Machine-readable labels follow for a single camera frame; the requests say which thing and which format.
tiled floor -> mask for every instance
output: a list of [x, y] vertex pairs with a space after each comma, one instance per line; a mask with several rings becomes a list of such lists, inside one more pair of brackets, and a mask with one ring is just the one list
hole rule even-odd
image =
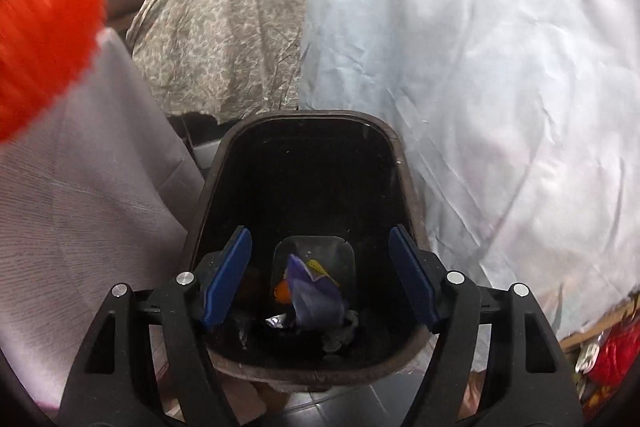
[[422, 373], [396, 373], [361, 387], [291, 395], [285, 410], [260, 420], [263, 427], [397, 427], [422, 381]]

black trash can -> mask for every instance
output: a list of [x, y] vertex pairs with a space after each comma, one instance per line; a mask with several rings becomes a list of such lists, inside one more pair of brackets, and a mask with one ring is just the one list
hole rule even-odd
[[[382, 121], [345, 111], [272, 112], [233, 127], [183, 252], [192, 268], [221, 250], [238, 225], [252, 234], [249, 266], [225, 322], [210, 335], [214, 367], [313, 390], [367, 383], [406, 365], [429, 333], [417, 324], [388, 255], [389, 230], [399, 223], [428, 250], [401, 143]], [[354, 280], [342, 287], [350, 288], [360, 327], [338, 359], [322, 355], [320, 333], [284, 342], [264, 322], [278, 313], [273, 285], [282, 278], [275, 271], [282, 271], [283, 245], [323, 248], [324, 255], [334, 248], [337, 261], [354, 266]]]

white sheet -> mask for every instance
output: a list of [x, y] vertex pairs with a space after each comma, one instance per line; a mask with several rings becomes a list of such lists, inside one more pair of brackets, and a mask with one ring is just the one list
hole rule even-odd
[[99, 44], [78, 85], [0, 146], [0, 346], [47, 411], [110, 288], [178, 273], [204, 183], [116, 33]]
[[640, 280], [639, 10], [307, 0], [300, 103], [391, 124], [444, 264], [527, 283], [565, 337]]

red package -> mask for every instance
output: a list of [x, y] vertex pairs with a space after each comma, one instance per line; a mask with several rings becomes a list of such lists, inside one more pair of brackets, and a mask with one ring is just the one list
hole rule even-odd
[[640, 353], [640, 321], [630, 327], [620, 324], [611, 333], [588, 376], [600, 385], [619, 386]]

purple plastic wrapper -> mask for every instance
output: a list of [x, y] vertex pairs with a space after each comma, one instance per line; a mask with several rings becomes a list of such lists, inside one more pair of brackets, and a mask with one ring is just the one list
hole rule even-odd
[[342, 326], [347, 306], [331, 277], [309, 268], [300, 257], [290, 254], [284, 279], [289, 283], [296, 323], [301, 328], [327, 330]]

